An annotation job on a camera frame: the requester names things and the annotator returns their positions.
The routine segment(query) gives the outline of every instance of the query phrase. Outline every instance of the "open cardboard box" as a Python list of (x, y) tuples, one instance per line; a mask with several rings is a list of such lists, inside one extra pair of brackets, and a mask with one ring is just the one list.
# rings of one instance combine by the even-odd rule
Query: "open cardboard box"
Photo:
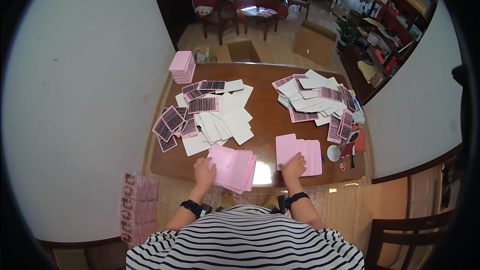
[(335, 48), (337, 34), (327, 28), (303, 20), (298, 29), (292, 52), (325, 66)]
[(249, 39), (229, 42), (216, 50), (217, 62), (272, 63), (272, 53), (263, 42)]

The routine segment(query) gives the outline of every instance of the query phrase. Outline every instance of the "floor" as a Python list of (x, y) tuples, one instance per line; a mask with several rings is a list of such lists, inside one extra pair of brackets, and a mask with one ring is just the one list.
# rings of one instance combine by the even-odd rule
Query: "floor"
[[(334, 32), (336, 24), (334, 17), (327, 10), (325, 2), (315, 1), (310, 8), (308, 20), (318, 23)], [(345, 9), (336, 6), (332, 9), (337, 15), (344, 15)], [(273, 27), (268, 31), (265, 43), (271, 48), (275, 64), (285, 64), (306, 69), (315, 69), (339, 73), (348, 81), (338, 54), (333, 51), (330, 61), (325, 66), (303, 58), (291, 51), (295, 35), (301, 22), (305, 18), (305, 10), (300, 12), (297, 7), (291, 6), (289, 15), (278, 23), (278, 30), (274, 32)], [(249, 26), (247, 34), (243, 34), (243, 25), (240, 25), (240, 35), (237, 36), (235, 29), (225, 31), (223, 42), (239, 39), (263, 40), (263, 29)], [(218, 36), (214, 28), (208, 31), (205, 39), (201, 25), (195, 24), (187, 27), (182, 38), (178, 42), (179, 50), (194, 50), (199, 45), (208, 45), (215, 55), (219, 46)], [(159, 102), (158, 109), (163, 108), (164, 102)], [(367, 151), (365, 156), (366, 176), (360, 180), (348, 183), (336, 183), (306, 188), (317, 212), (322, 220), (331, 228), (340, 231), (345, 240), (353, 243), (364, 254), (367, 252), (372, 219), (405, 219), (407, 208), (407, 179), (380, 184), (372, 184), (371, 179), (375, 177), (375, 164), (369, 139), (369, 127), (367, 123), (360, 125), (366, 130)], [(148, 176), (155, 176), (149, 169), (149, 162), (153, 151), (151, 140), (145, 153), (144, 173)], [(167, 221), (171, 218), (177, 207), (184, 201), (189, 191), (194, 186), (192, 182), (186, 182), (167, 177), (160, 178), (159, 206), (157, 215), (157, 228), (162, 230)], [(213, 206), (229, 207), (235, 204), (256, 204), (261, 205), (268, 194), (282, 194), (284, 189), (253, 188), (251, 192), (237, 195), (220, 187), (212, 186), (208, 192), (205, 203)], [(382, 265), (388, 266), (395, 254), (381, 256)]]

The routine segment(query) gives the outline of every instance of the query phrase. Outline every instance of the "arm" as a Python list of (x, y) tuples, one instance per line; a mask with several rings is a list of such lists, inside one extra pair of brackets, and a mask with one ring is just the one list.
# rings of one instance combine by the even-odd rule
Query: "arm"
[[(303, 192), (299, 177), (307, 170), (307, 168), (304, 167), (305, 164), (305, 158), (300, 152), (297, 153), (288, 164), (280, 164), (283, 180), (285, 181), (285, 186), (288, 191), (288, 197)], [(293, 219), (310, 225), (314, 230), (327, 228), (327, 225), (320, 219), (309, 198), (303, 197), (293, 202), (290, 207), (290, 213)]]
[[(195, 201), (198, 205), (202, 205), (204, 202), (204, 197), (217, 175), (215, 164), (212, 165), (212, 170), (209, 170), (207, 167), (207, 163), (211, 159), (212, 158), (200, 158), (197, 159), (197, 162), (193, 165), (196, 184), (184, 201)], [(170, 221), (166, 224), (165, 230), (179, 232), (183, 227), (191, 224), (195, 220), (197, 220), (197, 217), (192, 211), (184, 207), (179, 207)]]

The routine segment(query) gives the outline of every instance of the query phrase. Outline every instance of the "pen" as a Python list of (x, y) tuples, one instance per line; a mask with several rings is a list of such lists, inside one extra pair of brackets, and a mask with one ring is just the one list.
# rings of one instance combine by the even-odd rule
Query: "pen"
[(355, 145), (352, 147), (352, 168), (355, 168)]

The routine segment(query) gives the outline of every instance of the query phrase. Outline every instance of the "wooden table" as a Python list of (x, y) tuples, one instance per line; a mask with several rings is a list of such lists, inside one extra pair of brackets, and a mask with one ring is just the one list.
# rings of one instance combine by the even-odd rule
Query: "wooden table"
[[(365, 160), (363, 153), (355, 155), (355, 168), (351, 169), (350, 157), (339, 160), (345, 163), (345, 171), (333, 164), (327, 158), (328, 146), (334, 144), (327, 141), (328, 125), (315, 126), (314, 121), (291, 123), (289, 111), (283, 107), (277, 98), (279, 94), (272, 86), (273, 81), (285, 78), (292, 74), (303, 74), (308, 69), (250, 63), (200, 63), (195, 68), (193, 81), (223, 80), (233, 81), (242, 79), (243, 83), (253, 87), (253, 92), (245, 105), (245, 109), (253, 119), (250, 121), (254, 137), (238, 146), (230, 138), (225, 147), (242, 150), (252, 150), (257, 155), (254, 187), (284, 187), (282, 175), (276, 170), (275, 137), (295, 133), (297, 139), (319, 140), (321, 153), (326, 163), (322, 164), (322, 174), (317, 176), (301, 177), (303, 186), (317, 186), (332, 183), (347, 182), (365, 176)], [(329, 78), (334, 76), (339, 83), (346, 85), (341, 75), (321, 72)], [(182, 92), (185, 85), (172, 84), (166, 99), (167, 107), (177, 106), (175, 95)], [(194, 181), (194, 163), (198, 158), (206, 157), (208, 151), (203, 151), (187, 157), (182, 139), (177, 138), (178, 146), (162, 153), (158, 142), (153, 148), (151, 171), (154, 174)]]

